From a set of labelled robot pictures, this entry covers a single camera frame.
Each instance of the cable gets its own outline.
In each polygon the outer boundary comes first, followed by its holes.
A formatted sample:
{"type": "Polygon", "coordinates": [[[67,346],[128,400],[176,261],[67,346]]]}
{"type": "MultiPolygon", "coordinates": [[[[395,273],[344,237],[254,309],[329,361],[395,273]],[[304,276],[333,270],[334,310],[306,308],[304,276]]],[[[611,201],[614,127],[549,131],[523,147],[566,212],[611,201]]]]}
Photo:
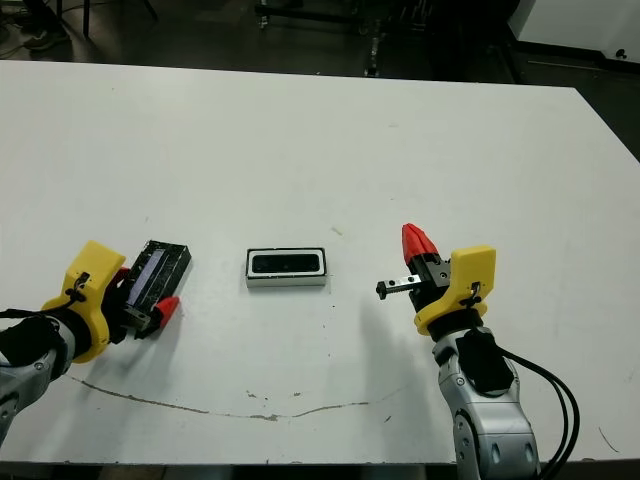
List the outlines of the cable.
{"type": "MultiPolygon", "coordinates": [[[[578,402],[576,401],[576,398],[573,396],[573,393],[571,393],[571,390],[569,390],[569,387],[567,387],[565,383],[562,380],[560,380],[558,377],[556,377],[553,373],[501,347],[497,347],[497,348],[498,348],[498,351],[504,357],[509,358],[510,360],[513,360],[514,362],[522,365],[523,367],[543,377],[545,380],[547,380],[549,383],[553,385],[557,393],[560,393],[559,389],[562,389],[562,391],[565,393],[565,395],[569,399],[569,403],[571,404],[571,409],[573,410],[573,426],[571,428],[571,436],[569,437],[569,441],[566,447],[564,448],[564,451],[562,452],[562,454],[560,454],[556,458],[556,456],[560,451],[560,448],[563,447],[562,445],[563,442],[561,442],[559,450],[556,452],[556,454],[552,458],[552,460],[555,460],[554,463],[551,466],[549,466],[551,464],[551,461],[550,461],[549,464],[547,464],[547,466],[544,469],[544,476],[542,476],[543,475],[542,472],[539,476],[539,478],[544,478],[544,480],[551,480],[558,474],[560,469],[567,462],[567,460],[569,459],[569,455],[571,455],[571,452],[573,451],[573,448],[575,447],[576,442],[578,441],[578,433],[580,431],[580,409],[578,408],[578,402]]],[[[564,415],[565,413],[566,413],[566,406],[564,406],[564,409],[563,409],[563,419],[565,420],[565,425],[564,425],[565,431],[563,431],[563,436],[562,436],[563,440],[566,440],[566,430],[568,429],[568,418],[566,417],[566,415],[564,415]]]]}
{"type": "Polygon", "coordinates": [[[560,455],[562,455],[562,451],[566,446],[567,437],[569,435],[569,416],[567,415],[567,405],[564,401],[564,397],[562,396],[562,392],[560,391],[560,387],[558,387],[558,385],[556,385],[554,382],[550,383],[553,389],[556,391],[556,394],[558,395],[560,407],[562,408],[562,439],[560,440],[560,445],[558,446],[556,452],[553,454],[553,457],[551,457],[551,460],[547,462],[547,464],[540,472],[540,478],[544,478],[545,474],[557,463],[558,458],[560,458],[560,455]]]}
{"type": "Polygon", "coordinates": [[[8,308],[4,312],[0,312],[0,318],[26,318],[40,315],[48,315],[50,313],[58,312],[60,310],[64,310],[69,308],[76,302],[84,302],[87,297],[85,297],[82,293],[78,291],[79,288],[84,287],[84,283],[89,278],[89,275],[83,273],[76,279],[74,282],[73,288],[67,288],[65,290],[65,294],[69,296],[69,301],[64,303],[63,305],[59,305],[53,308],[46,308],[44,310],[32,311],[32,310],[20,310],[17,308],[8,308]]]}
{"type": "Polygon", "coordinates": [[[560,407],[562,408],[562,420],[563,420],[563,428],[562,428],[562,438],[560,440],[560,445],[558,449],[554,453],[553,457],[549,462],[545,465],[545,467],[541,470],[540,474],[536,477],[538,480],[551,480],[554,478],[560,469],[567,462],[575,444],[578,440],[578,433],[580,431],[580,410],[578,408],[578,402],[576,401],[573,393],[569,390],[569,387],[565,385],[565,383],[560,380],[557,376],[555,376],[550,371],[545,368],[537,365],[525,358],[519,357],[518,355],[501,348],[495,343],[495,339],[493,335],[483,333],[478,330],[478,327],[474,326],[471,330],[472,335],[476,336],[478,340],[485,343],[485,347],[489,349],[495,349],[501,356],[508,358],[523,367],[531,370],[534,373],[537,373],[542,378],[547,380],[556,394],[558,395],[558,400],[560,401],[560,407]],[[569,436],[569,416],[567,411],[567,405],[565,403],[565,399],[563,397],[563,392],[569,399],[569,403],[571,404],[571,410],[573,414],[573,425],[571,429],[571,435],[569,436]]]}
{"type": "MultiPolygon", "coordinates": [[[[0,14],[0,29],[9,33],[9,29],[7,28],[7,26],[15,28],[16,25],[13,23],[13,18],[15,15],[21,13],[23,10],[26,11],[26,8],[21,8],[16,13],[0,14]]],[[[0,60],[8,60],[12,56],[14,56],[16,53],[18,53],[21,49],[22,49],[22,45],[18,45],[17,47],[11,48],[5,52],[0,52],[0,60]]]]}

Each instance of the wall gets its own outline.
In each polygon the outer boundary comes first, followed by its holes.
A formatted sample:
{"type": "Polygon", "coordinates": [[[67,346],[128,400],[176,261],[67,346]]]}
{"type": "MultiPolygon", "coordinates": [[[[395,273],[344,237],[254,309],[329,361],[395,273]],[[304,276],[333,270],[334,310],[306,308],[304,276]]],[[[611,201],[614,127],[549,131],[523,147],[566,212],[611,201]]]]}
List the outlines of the wall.
{"type": "Polygon", "coordinates": [[[518,40],[640,54],[640,0],[522,0],[510,21],[518,40]]]}

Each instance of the yellow plastic housing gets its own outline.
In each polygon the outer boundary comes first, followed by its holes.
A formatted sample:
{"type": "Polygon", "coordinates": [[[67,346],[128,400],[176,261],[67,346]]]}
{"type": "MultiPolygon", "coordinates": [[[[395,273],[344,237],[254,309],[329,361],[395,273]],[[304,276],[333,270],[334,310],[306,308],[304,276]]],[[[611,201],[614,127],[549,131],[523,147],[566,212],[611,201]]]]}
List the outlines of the yellow plastic housing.
{"type": "Polygon", "coordinates": [[[493,290],[493,279],[496,271],[495,248],[481,245],[461,248],[451,253],[451,282],[444,295],[430,303],[416,314],[414,323],[421,335],[429,335],[427,327],[431,322],[447,313],[467,308],[460,301],[473,294],[473,284],[479,283],[477,295],[482,298],[475,308],[480,316],[487,311],[485,299],[493,290]]]}
{"type": "Polygon", "coordinates": [[[76,280],[83,273],[89,274],[84,288],[79,290],[85,297],[84,302],[75,302],[70,310],[80,315],[87,323],[91,332],[91,347],[74,360],[75,363],[85,363],[100,355],[109,344],[109,326],[102,314],[101,306],[104,292],[116,272],[125,261],[125,257],[109,248],[90,240],[67,269],[59,297],[49,300],[43,305],[43,310],[59,307],[69,301],[64,292],[73,289],[76,280]]]}

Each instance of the floor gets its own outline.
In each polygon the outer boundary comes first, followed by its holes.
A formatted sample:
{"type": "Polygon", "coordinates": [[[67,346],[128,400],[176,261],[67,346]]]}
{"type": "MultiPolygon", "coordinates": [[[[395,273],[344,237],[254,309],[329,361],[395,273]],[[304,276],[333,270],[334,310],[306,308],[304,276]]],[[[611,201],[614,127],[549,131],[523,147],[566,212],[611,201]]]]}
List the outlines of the floor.
{"type": "MultiPolygon", "coordinates": [[[[19,48],[24,37],[6,25],[0,29],[0,59],[117,63],[162,67],[283,72],[308,75],[363,76],[368,66],[371,31],[304,20],[271,18],[261,30],[253,13],[254,0],[151,0],[159,15],[155,22],[142,0],[96,1],[91,9],[91,39],[82,36],[81,0],[64,0],[65,28],[72,38],[42,54],[19,48]]],[[[4,1],[4,12],[15,11],[4,1]]],[[[386,0],[369,0],[367,18],[384,12],[386,0]]],[[[306,0],[305,8],[330,13],[348,9],[341,0],[306,0]]],[[[379,52],[379,75],[399,79],[453,79],[470,82],[521,83],[572,86],[579,90],[627,148],[640,159],[640,76],[603,70],[592,60],[572,56],[531,53],[520,48],[500,48],[491,41],[467,45],[463,67],[456,72],[434,67],[425,39],[389,35],[379,52]]],[[[100,471],[95,467],[55,469],[41,466],[39,472],[13,471],[5,478],[56,479],[160,479],[170,478],[160,469],[118,467],[100,471]]],[[[309,478],[303,467],[240,468],[233,478],[309,478]]],[[[360,477],[356,467],[322,467],[315,475],[360,477]]],[[[580,462],[569,465],[559,479],[640,478],[638,462],[580,462]]],[[[428,467],[427,478],[455,478],[451,465],[428,467]]],[[[176,478],[196,478],[182,472],[176,478]]],[[[213,478],[198,475],[197,478],[213,478]]]]}

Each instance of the dark floor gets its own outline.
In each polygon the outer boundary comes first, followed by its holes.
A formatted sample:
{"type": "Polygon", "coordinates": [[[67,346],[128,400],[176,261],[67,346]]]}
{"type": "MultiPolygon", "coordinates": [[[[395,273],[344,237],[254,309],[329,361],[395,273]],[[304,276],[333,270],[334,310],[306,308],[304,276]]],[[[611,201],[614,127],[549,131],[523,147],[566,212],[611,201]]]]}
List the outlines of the dark floor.
{"type": "MultiPolygon", "coordinates": [[[[15,7],[4,0],[5,13],[15,7]]],[[[91,40],[83,38],[81,0],[64,0],[65,26],[72,43],[41,54],[19,49],[24,37],[11,25],[0,30],[0,58],[118,63],[202,69],[363,76],[371,31],[307,20],[271,17],[258,28],[254,0],[151,0],[154,22],[142,0],[94,2],[91,40]]],[[[387,0],[368,0],[365,16],[380,17],[387,0]]],[[[306,0],[305,9],[346,13],[346,0],[306,0]]],[[[462,80],[514,83],[503,52],[482,44],[468,52],[462,80]]],[[[631,152],[640,158],[640,76],[599,69],[567,56],[510,50],[523,83],[576,87],[631,152]]],[[[430,80],[423,38],[387,37],[381,44],[379,73],[387,78],[430,80]]]]}
{"type": "MultiPolygon", "coordinates": [[[[2,465],[0,480],[320,480],[335,478],[343,480],[418,480],[421,478],[414,466],[385,466],[382,469],[370,466],[252,466],[220,468],[214,467],[143,467],[143,466],[46,466],[2,465]]],[[[425,480],[457,479],[454,465],[428,466],[424,470],[425,480]]],[[[562,469],[557,480],[628,480],[638,478],[640,462],[615,461],[570,463],[562,469]]]]}

